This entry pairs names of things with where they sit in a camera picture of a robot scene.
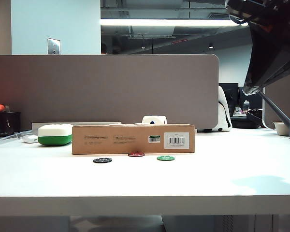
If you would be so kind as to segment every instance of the green poker chip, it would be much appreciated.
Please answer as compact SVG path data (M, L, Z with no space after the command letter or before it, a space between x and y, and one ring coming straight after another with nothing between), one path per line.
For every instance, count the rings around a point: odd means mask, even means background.
M172 161L175 158L173 156L158 156L157 160L161 160L161 161Z

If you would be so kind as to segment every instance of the white mouse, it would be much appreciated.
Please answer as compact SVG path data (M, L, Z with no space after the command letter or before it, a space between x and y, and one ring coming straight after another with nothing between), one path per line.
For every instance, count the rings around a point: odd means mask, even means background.
M25 142L25 143L29 143L29 144L32 144L32 143L37 143L38 142L38 136L36 136L36 135L29 135L29 136L27 136L27 137L24 137L23 138L23 141Z

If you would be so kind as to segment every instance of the red poker chip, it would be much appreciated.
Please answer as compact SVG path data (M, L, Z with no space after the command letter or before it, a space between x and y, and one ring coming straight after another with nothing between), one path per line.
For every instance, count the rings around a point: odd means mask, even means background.
M128 154L128 156L130 157L142 157L144 155L145 155L144 152L131 152Z

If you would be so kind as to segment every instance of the fluorescent light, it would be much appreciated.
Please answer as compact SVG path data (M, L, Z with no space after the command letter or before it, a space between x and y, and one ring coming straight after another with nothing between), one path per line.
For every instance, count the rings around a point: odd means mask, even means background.
M101 19L103 26L145 26L145 27L232 27L247 26L247 23L236 24L231 20L208 20L208 19Z

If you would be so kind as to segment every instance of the barcode label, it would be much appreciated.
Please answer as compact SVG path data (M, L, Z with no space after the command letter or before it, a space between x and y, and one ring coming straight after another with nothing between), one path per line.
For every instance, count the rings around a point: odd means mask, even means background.
M189 149L189 132L165 132L164 149Z
M169 144L184 144L184 143L185 143L184 137L169 138Z
M151 135L148 137L148 142L151 143L160 143L160 135Z

